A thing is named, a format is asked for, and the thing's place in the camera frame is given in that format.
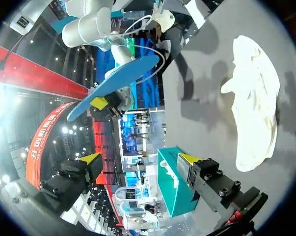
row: white cloth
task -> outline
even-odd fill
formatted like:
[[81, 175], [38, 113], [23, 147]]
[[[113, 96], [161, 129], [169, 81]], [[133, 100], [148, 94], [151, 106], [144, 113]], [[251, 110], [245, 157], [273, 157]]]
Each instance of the white cloth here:
[[280, 82], [273, 64], [252, 39], [233, 43], [235, 69], [221, 93], [235, 94], [232, 112], [237, 126], [236, 167], [247, 172], [273, 155], [277, 136], [276, 100]]

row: white robotic arm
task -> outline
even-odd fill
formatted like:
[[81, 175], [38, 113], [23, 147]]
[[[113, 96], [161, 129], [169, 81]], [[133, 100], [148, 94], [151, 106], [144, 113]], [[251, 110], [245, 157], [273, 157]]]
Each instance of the white robotic arm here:
[[67, 47], [89, 44], [110, 35], [110, 15], [114, 0], [70, 0], [68, 15], [78, 17], [65, 25], [62, 38]]
[[[135, 60], [118, 32], [110, 32], [110, 15], [113, 0], [70, 0], [66, 2], [69, 15], [78, 19], [68, 23], [62, 32], [67, 47], [88, 44], [99, 47], [102, 51], [111, 49], [115, 61], [123, 66]], [[105, 74], [107, 78], [117, 68]]]

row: cable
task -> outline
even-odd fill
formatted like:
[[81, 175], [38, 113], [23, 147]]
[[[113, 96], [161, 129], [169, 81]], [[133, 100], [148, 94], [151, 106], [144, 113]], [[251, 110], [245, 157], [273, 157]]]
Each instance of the cable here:
[[[135, 29], [134, 31], [131, 31], [131, 32], [128, 32], [132, 27], [134, 27], [137, 23], [139, 23], [140, 21], [146, 19], [146, 18], [150, 18], [148, 20], [147, 23], [145, 23], [142, 27], [138, 28], [138, 29]], [[144, 17], [141, 17], [139, 20], [135, 21], [131, 26], [129, 26], [125, 32], [123, 34], [121, 34], [122, 37], [126, 36], [126, 35], [130, 35], [130, 34], [133, 34], [133, 33], [137, 33], [139, 32], [140, 30], [144, 29], [148, 24], [150, 24], [152, 22], [152, 16], [151, 15], [146, 15]]]
[[139, 82], [135, 83], [134, 85], [131, 86], [131, 88], [132, 88], [133, 86], [136, 86], [138, 84], [141, 84], [141, 83], [147, 81], [148, 79], [150, 79], [151, 77], [155, 76], [163, 68], [163, 66], [165, 65], [165, 57], [160, 52], [158, 52], [157, 50], [155, 50], [153, 48], [149, 48], [149, 47], [145, 47], [145, 46], [140, 46], [140, 45], [135, 45], [135, 44], [130, 44], [130, 45], [135, 46], [135, 47], [139, 47], [139, 48], [150, 49], [151, 51], [159, 54], [161, 56], [162, 60], [163, 60], [162, 65], [152, 75], [148, 76], [144, 80], [140, 80]]

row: metal bolt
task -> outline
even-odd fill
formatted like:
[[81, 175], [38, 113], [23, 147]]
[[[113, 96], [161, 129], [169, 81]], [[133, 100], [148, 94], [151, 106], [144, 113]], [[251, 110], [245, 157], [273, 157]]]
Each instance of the metal bolt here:
[[227, 188], [222, 188], [220, 191], [219, 191], [219, 196], [220, 197], [225, 197], [226, 196], [226, 194], [227, 194], [227, 192], [228, 192], [228, 189]]
[[20, 202], [20, 200], [19, 200], [19, 198], [13, 198], [13, 199], [12, 199], [12, 202], [13, 202], [14, 204], [17, 204], [17, 203]]
[[46, 180], [42, 180], [40, 182], [41, 188], [44, 188], [46, 185], [48, 185], [48, 182]]
[[223, 171], [222, 171], [222, 170], [218, 170], [216, 173], [217, 173], [218, 175], [222, 175], [222, 174], [223, 174]]
[[211, 176], [212, 176], [211, 174], [205, 174], [205, 177], [204, 177], [205, 181], [209, 180]]
[[236, 187], [236, 188], [239, 188], [240, 186], [241, 186], [241, 182], [240, 181], [238, 181], [238, 180], [236, 180], [235, 182], [234, 182], [234, 187]]
[[54, 193], [55, 195], [60, 194], [60, 189], [59, 189], [59, 188], [54, 188], [54, 189], [53, 189], [53, 193]]

